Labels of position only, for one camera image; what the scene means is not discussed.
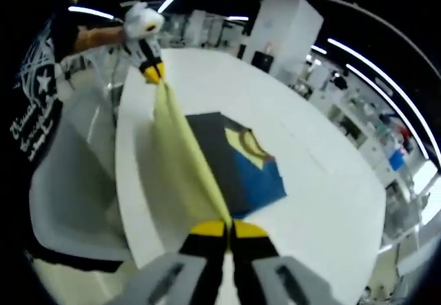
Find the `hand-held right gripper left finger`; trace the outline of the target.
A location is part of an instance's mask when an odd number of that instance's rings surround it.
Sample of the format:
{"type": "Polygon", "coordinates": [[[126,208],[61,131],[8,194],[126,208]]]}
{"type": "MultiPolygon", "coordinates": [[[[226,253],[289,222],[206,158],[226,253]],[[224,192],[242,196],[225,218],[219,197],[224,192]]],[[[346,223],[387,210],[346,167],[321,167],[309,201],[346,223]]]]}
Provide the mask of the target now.
{"type": "Polygon", "coordinates": [[[108,304],[214,304],[227,245],[225,222],[197,224],[177,252],[145,265],[108,304]]]}

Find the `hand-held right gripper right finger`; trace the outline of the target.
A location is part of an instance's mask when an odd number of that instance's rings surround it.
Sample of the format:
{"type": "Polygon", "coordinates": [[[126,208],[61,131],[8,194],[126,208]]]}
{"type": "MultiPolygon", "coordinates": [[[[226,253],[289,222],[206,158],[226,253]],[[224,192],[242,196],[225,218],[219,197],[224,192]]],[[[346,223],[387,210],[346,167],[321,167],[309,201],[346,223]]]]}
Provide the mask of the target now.
{"type": "Polygon", "coordinates": [[[339,304],[329,282],[296,258],[280,255],[259,226],[234,221],[230,249],[241,304],[339,304]]]}

